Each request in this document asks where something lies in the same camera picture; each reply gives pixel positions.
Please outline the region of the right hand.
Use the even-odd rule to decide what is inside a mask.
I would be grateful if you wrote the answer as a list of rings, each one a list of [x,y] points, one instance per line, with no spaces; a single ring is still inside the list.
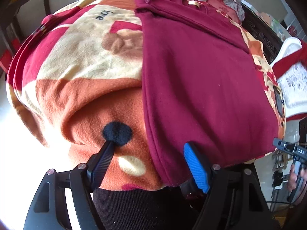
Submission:
[[[303,179],[303,183],[299,191],[299,197],[297,197],[297,200],[294,202],[294,204],[299,204],[303,200],[303,197],[306,193],[306,178],[307,178],[306,169],[301,169],[300,176]],[[292,192],[294,189],[296,189],[296,187],[297,187],[297,175],[295,174],[295,165],[292,164],[290,168],[287,188],[288,191]]]

